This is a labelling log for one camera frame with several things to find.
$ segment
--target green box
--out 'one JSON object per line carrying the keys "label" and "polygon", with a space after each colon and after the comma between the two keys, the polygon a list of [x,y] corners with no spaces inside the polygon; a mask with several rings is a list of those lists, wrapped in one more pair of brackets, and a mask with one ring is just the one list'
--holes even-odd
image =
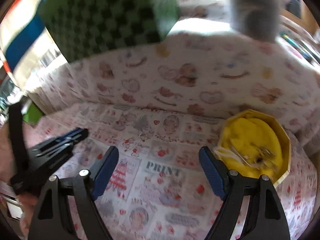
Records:
{"label": "green box", "polygon": [[38,14],[68,62],[160,42],[179,19],[176,0],[44,0]]}

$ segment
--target yellow container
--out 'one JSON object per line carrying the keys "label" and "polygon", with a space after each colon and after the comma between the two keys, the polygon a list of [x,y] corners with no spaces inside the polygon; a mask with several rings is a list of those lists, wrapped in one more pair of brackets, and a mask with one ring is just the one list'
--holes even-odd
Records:
{"label": "yellow container", "polygon": [[[286,132],[284,131],[284,129],[282,128],[282,126],[278,123],[278,121],[276,120],[276,118],[274,118],[271,115],[268,114],[264,114],[255,110],[246,110],[243,111],[239,114],[236,114],[233,117],[230,117],[229,119],[227,119],[225,121],[224,126],[228,126],[230,125],[234,120],[238,119],[238,118],[258,118],[263,120],[264,122],[266,122],[271,128],[272,130],[275,132],[275,134],[278,137],[280,146],[281,146],[281,151],[282,151],[282,156],[283,156],[283,164],[282,167],[280,168],[280,171],[278,172],[278,174],[276,174],[274,176],[274,183],[273,186],[277,187],[290,173],[290,165],[291,165],[291,141],[289,139],[289,137],[287,136]],[[223,136],[221,133],[219,142],[218,142],[218,146],[222,146],[222,142],[223,142]]]}

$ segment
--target green checkered box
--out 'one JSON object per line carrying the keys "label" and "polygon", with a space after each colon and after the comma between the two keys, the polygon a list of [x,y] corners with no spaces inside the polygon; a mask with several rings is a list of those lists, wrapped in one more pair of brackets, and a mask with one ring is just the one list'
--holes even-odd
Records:
{"label": "green checkered box", "polygon": [[160,42],[179,18],[176,0],[45,0],[38,13],[68,62]]}

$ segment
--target blue gripper pad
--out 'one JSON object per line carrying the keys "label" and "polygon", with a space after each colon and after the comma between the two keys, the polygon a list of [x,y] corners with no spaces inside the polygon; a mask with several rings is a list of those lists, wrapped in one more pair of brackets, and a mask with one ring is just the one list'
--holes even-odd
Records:
{"label": "blue gripper pad", "polygon": [[102,165],[97,176],[94,179],[93,190],[91,192],[91,196],[94,200],[97,200],[97,198],[104,193],[119,160],[118,149],[111,146],[110,150],[110,153],[108,150],[102,157],[102,159],[98,161],[104,162],[104,164]]}
{"label": "blue gripper pad", "polygon": [[213,164],[213,161],[211,160],[209,154],[212,155],[210,150],[205,150],[205,148],[202,147],[199,151],[199,161],[204,174],[206,175],[210,183],[213,193],[216,196],[220,197],[221,200],[224,200],[226,197],[226,193],[224,192],[223,179],[218,172],[217,167]]}

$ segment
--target black strap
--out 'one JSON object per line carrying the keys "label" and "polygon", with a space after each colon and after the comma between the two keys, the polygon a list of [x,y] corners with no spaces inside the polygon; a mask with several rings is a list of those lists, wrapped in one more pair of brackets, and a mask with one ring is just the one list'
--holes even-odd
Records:
{"label": "black strap", "polygon": [[21,103],[9,106],[9,138],[15,158],[17,173],[28,169],[29,155],[22,132]]}

